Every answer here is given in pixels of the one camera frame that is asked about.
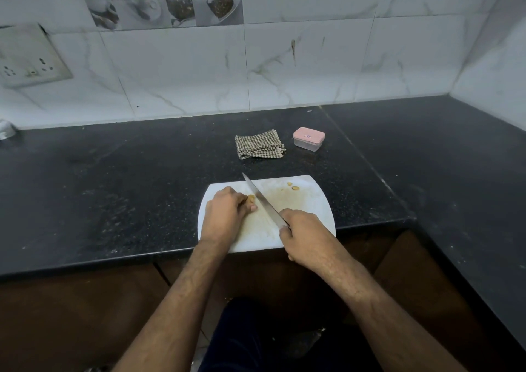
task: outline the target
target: left hand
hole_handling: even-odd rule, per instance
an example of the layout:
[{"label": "left hand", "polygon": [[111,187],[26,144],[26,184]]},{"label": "left hand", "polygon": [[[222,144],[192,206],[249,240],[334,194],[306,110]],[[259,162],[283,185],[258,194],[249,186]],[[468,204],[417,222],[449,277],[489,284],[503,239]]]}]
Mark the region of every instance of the left hand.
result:
[{"label": "left hand", "polygon": [[246,195],[229,186],[218,191],[206,204],[200,243],[213,243],[226,254],[237,236],[243,217],[256,209],[257,206],[248,201]]}]

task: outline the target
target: hand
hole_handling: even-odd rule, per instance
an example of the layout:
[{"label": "hand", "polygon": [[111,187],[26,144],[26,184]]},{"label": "hand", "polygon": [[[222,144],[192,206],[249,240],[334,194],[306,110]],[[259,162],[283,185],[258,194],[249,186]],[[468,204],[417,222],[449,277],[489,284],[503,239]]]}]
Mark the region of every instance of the hand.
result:
[{"label": "hand", "polygon": [[237,236],[243,217],[257,208],[247,200],[246,195],[231,187],[221,189],[206,204],[200,243],[218,245],[218,250],[226,254]]},{"label": "hand", "polygon": [[282,228],[279,237],[291,261],[322,275],[349,253],[315,214],[289,208],[280,211],[290,229]]}]

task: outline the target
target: right hand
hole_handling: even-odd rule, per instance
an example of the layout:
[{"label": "right hand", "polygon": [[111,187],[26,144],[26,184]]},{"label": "right hand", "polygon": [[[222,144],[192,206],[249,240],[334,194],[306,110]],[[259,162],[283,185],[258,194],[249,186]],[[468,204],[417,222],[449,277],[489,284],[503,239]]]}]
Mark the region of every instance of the right hand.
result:
[{"label": "right hand", "polygon": [[291,261],[321,275],[336,260],[349,256],[315,214],[286,208],[280,215],[290,225],[280,229],[279,237]]}]

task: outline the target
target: pink lid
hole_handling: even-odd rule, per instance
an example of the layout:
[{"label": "pink lid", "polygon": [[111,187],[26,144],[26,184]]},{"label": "pink lid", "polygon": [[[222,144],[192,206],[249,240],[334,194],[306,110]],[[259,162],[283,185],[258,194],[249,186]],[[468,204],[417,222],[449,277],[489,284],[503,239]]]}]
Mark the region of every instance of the pink lid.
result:
[{"label": "pink lid", "polygon": [[301,127],[293,134],[294,139],[304,140],[306,142],[319,144],[325,139],[325,132],[316,131],[315,129]]}]

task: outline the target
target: kitchen towel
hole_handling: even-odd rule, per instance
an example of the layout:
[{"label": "kitchen towel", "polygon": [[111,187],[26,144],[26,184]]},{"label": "kitchen towel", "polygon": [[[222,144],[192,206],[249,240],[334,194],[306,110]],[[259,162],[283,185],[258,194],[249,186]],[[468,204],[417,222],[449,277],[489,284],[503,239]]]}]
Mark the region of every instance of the kitchen towel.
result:
[{"label": "kitchen towel", "polygon": [[286,150],[275,129],[248,137],[236,135],[236,147],[240,160],[249,157],[279,159],[283,157],[283,152]]}]

